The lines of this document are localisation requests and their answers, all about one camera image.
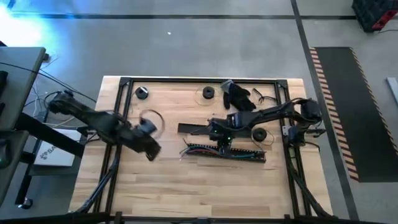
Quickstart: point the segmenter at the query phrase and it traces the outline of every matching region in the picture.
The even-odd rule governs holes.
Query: floor mat
[[[397,182],[398,150],[353,49],[310,49],[348,174]]]

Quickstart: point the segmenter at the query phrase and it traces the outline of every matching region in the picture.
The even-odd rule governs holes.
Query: wooden tabletop
[[[113,109],[119,79],[104,77],[96,110]],[[301,79],[287,81],[290,98],[305,98]],[[135,95],[132,97],[128,119],[132,124],[137,124],[138,114],[145,109],[161,113],[166,123],[165,132],[158,139],[162,150],[154,162],[149,162],[145,155],[123,148],[112,213],[121,211],[127,216],[147,217],[230,218],[282,218],[284,214],[292,215],[278,121],[258,125],[270,133],[261,145],[262,150],[266,151],[265,164],[189,155],[181,159],[179,152],[186,147],[183,138],[191,143],[216,143],[210,141],[208,136],[178,134],[178,123],[207,124],[207,119],[225,118],[235,110],[224,109],[223,94],[216,83],[134,82],[133,91],[140,86],[147,87],[149,97],[146,100],[139,100]],[[213,100],[207,101],[201,97],[204,86],[215,88]],[[263,95],[275,96],[273,86],[241,86],[249,91],[255,87]],[[257,104],[258,109],[275,106],[272,100],[258,103],[255,93],[250,99]],[[161,125],[155,115],[148,114],[146,117],[158,127]],[[234,139],[233,147],[260,150],[251,139]],[[91,142],[86,146],[70,210],[80,207],[96,187],[104,150],[103,142]],[[307,145],[301,148],[301,154],[308,188],[322,207],[332,213],[318,149]],[[101,211],[105,208],[107,194],[108,187],[103,194]],[[297,195],[303,214],[301,194]]]

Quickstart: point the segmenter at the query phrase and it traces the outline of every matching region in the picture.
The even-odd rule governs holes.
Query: hazard stripe tape
[[[325,100],[326,107],[328,109],[328,114],[331,119],[333,129],[336,133],[338,145],[340,147],[343,159],[345,161],[345,164],[346,164],[346,167],[348,170],[348,174],[353,180],[358,181],[359,177],[358,177],[358,173],[356,171],[355,162],[352,157],[352,153],[349,149],[349,145],[347,143],[347,139],[346,139],[343,127],[341,125],[341,121],[339,119],[338,111],[336,109],[335,103],[333,102],[333,96],[329,89],[328,81],[326,79],[326,76],[323,73],[322,64],[321,64],[321,61],[319,60],[317,50],[315,48],[310,48],[310,53],[311,53],[313,64],[315,66],[315,70],[317,71],[317,77],[318,77],[319,84],[321,86],[323,98]]]
[[[365,82],[366,87],[368,88],[368,91],[369,91],[369,93],[370,93],[370,95],[371,95],[371,98],[372,98],[372,100],[373,100],[373,103],[374,103],[374,105],[376,106],[377,111],[379,112],[379,116],[380,116],[380,118],[381,118],[381,121],[383,122],[383,125],[384,125],[384,127],[385,127],[385,129],[386,129],[386,131],[387,131],[387,135],[388,135],[389,138],[390,138],[390,142],[391,142],[392,146],[394,147],[394,149],[396,150],[397,156],[398,156],[398,147],[397,147],[397,145],[396,145],[395,142],[394,142],[394,138],[392,137],[392,134],[391,134],[391,132],[390,132],[390,130],[389,130],[389,128],[388,128],[388,125],[387,125],[387,123],[386,123],[386,120],[384,119],[383,114],[382,114],[381,111],[380,111],[379,105],[377,105],[377,101],[376,101],[376,99],[375,99],[375,97],[374,97],[374,95],[373,95],[373,92],[372,92],[371,87],[369,86],[368,80],[366,79],[366,76],[365,76],[365,74],[364,74],[364,72],[363,72],[362,66],[361,66],[361,64],[359,63],[359,60],[358,60],[358,58],[357,58],[357,56],[356,56],[356,54],[355,54],[355,52],[354,52],[354,50],[353,50],[352,48],[351,48],[351,52],[352,52],[352,54],[353,54],[353,56],[354,56],[354,59],[355,59],[357,65],[358,65],[359,71],[361,71],[363,80],[364,80],[364,82]]]

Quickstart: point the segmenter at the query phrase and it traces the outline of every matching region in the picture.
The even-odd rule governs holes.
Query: table leg
[[[46,141],[75,156],[82,157],[83,155],[84,145],[70,139],[47,125],[42,124],[40,121],[25,113],[21,113],[19,115],[16,129],[26,130],[29,134],[38,139]]]

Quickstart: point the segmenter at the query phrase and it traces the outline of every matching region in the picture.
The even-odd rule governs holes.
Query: black line on floor
[[[349,219],[351,220],[359,220],[358,211],[356,209],[353,193],[351,191],[351,187],[349,185],[349,180],[347,178],[347,173],[344,167],[343,159],[340,156],[340,150],[338,148],[337,139],[333,131],[333,126],[331,123],[331,119],[327,115],[327,107],[326,103],[323,99],[322,89],[320,83],[318,82],[317,71],[315,70],[315,66],[312,62],[312,57],[310,53],[310,46],[308,45],[307,37],[305,36],[303,22],[300,18],[299,7],[297,6],[296,0],[290,0],[292,3],[292,8],[296,20],[296,25],[298,29],[298,34],[300,36],[300,40],[302,43],[302,47],[304,50],[305,59],[307,60],[307,65],[310,70],[312,83],[315,89],[315,93],[317,94],[318,102],[323,115],[323,122],[326,127],[326,133],[328,135],[330,148],[333,154],[333,160],[335,161],[335,166],[337,169],[337,174],[340,180],[341,189],[343,191],[344,199],[346,202]]]
[[[46,14],[32,12],[14,12],[14,17],[39,17],[43,19],[295,19],[294,15],[189,15],[189,14],[153,14],[153,15],[117,15],[117,14]],[[304,20],[355,20],[355,16],[300,16]]]

